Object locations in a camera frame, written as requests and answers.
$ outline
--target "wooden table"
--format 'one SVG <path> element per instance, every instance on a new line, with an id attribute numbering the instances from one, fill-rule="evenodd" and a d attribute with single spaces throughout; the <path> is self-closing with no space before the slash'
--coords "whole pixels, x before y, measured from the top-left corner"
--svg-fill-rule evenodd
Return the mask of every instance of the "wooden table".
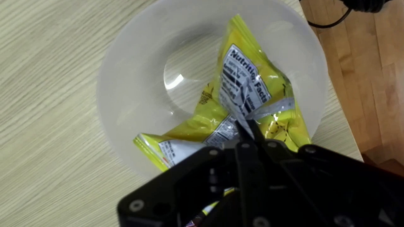
<path id="1" fill-rule="evenodd" d="M 301 16 L 298 0 L 284 0 Z M 150 0 L 0 1 L 0 226 L 117 226 L 142 181 L 111 150 L 96 76 L 116 34 Z M 361 160 L 329 84 L 318 145 Z"/>

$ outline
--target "plastic wrapper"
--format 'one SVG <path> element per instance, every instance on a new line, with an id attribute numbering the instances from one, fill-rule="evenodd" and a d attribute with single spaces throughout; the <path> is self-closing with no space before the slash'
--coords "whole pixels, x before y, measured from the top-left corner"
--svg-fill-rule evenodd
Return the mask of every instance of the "plastic wrapper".
<path id="1" fill-rule="evenodd" d="M 227 26 L 214 79 L 202 91 L 194 115 L 162 136 L 140 134 L 133 142 L 165 170 L 202 146 L 238 140 L 234 122 L 250 132 L 246 120 L 255 120 L 265 139 L 281 140 L 290 150 L 310 142 L 289 79 L 236 15 Z"/>

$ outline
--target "table surface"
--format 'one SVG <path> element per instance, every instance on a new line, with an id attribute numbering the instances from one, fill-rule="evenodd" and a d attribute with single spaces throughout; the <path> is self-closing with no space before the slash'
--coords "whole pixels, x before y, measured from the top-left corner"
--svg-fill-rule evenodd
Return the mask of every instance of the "table surface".
<path id="1" fill-rule="evenodd" d="M 298 0 L 282 0 L 301 16 Z M 150 0 L 0 1 L 0 226 L 117 226 L 142 180 L 102 132 L 96 77 Z M 334 91 L 313 141 L 361 160 Z"/>

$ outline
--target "white bowl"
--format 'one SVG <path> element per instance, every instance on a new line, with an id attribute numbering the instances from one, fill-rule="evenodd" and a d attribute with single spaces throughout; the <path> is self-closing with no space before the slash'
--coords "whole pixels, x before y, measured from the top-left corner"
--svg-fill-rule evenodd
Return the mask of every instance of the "white bowl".
<path id="1" fill-rule="evenodd" d="M 143 179 L 159 171 L 132 139 L 138 132 L 164 134 L 191 115 L 234 14 L 290 78 L 314 134 L 325 102 L 327 64 L 315 35 L 292 9 L 274 0 L 157 0 L 122 29 L 97 84 L 106 135 Z"/>

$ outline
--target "wood grain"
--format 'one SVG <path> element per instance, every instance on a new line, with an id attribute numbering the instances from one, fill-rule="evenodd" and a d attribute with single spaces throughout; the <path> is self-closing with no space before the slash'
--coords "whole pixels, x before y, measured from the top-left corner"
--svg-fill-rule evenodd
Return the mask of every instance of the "wood grain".
<path id="1" fill-rule="evenodd" d="M 301 4 L 306 18 L 319 24 L 345 10 L 338 0 Z M 390 1 L 378 14 L 353 11 L 332 29 L 314 29 L 358 147 L 375 163 L 404 163 L 402 11 L 402 1 Z"/>
<path id="2" fill-rule="evenodd" d="M 117 226 L 118 199 L 150 179 L 111 150 L 94 89 L 109 43 L 151 2 L 0 1 L 1 227 Z M 361 159 L 328 91 L 313 141 Z"/>

